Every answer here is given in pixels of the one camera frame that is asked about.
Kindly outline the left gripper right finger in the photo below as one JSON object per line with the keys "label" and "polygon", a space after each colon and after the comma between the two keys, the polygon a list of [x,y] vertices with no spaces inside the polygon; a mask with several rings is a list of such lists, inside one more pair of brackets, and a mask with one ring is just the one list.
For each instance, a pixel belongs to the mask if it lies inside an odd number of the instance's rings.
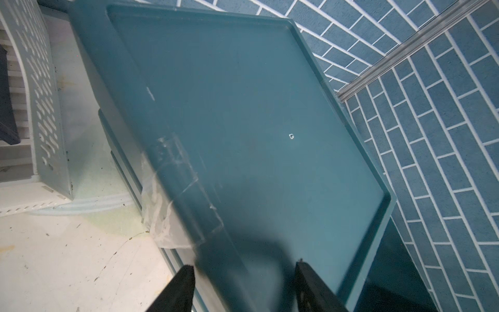
{"label": "left gripper right finger", "polygon": [[348,312],[320,276],[304,261],[296,263],[294,288],[299,312]]}

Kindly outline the teal drawer cabinet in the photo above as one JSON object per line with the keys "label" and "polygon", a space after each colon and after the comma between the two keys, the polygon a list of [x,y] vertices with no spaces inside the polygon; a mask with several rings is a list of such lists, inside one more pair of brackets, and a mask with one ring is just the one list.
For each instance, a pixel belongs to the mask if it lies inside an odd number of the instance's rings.
{"label": "teal drawer cabinet", "polygon": [[395,194],[287,18],[130,1],[68,14],[114,162],[195,311],[353,311]]}

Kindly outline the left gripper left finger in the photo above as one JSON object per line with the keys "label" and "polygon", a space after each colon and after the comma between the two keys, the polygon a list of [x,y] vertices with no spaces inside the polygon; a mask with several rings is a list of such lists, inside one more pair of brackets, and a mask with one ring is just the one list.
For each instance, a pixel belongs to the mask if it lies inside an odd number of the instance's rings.
{"label": "left gripper left finger", "polygon": [[146,311],[191,312],[194,291],[194,267],[192,265],[184,265]]}

